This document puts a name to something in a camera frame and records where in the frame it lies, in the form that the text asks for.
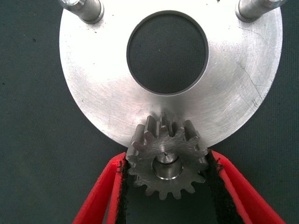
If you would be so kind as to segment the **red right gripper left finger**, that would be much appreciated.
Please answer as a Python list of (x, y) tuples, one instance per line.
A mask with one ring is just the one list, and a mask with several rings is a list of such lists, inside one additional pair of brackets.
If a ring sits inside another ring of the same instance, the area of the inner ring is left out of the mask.
[(103, 169), (76, 215), (74, 224), (115, 224), (124, 182), (126, 153), (113, 157)]

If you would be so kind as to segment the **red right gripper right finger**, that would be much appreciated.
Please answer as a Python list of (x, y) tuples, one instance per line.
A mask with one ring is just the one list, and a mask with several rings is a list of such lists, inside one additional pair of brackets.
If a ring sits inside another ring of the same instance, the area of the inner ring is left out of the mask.
[(262, 198), (225, 156), (209, 150), (206, 179), (220, 224), (284, 224), (285, 221)]

